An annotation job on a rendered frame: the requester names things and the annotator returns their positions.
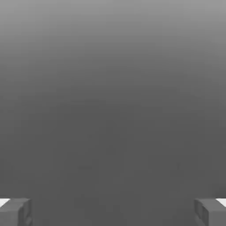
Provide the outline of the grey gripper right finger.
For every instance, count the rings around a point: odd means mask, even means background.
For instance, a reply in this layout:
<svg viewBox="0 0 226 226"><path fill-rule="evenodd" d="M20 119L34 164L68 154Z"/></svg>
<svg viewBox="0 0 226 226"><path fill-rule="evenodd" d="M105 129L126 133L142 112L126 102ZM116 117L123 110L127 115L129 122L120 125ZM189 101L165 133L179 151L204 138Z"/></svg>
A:
<svg viewBox="0 0 226 226"><path fill-rule="evenodd" d="M197 226L226 226L226 198L194 199Z"/></svg>

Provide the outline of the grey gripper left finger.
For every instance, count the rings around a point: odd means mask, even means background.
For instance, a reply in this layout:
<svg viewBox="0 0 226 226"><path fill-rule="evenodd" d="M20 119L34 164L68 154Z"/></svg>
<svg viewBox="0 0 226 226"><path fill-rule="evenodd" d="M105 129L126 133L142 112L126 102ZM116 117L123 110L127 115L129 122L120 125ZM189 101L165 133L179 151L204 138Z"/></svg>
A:
<svg viewBox="0 0 226 226"><path fill-rule="evenodd" d="M0 198L0 226L33 226L32 199Z"/></svg>

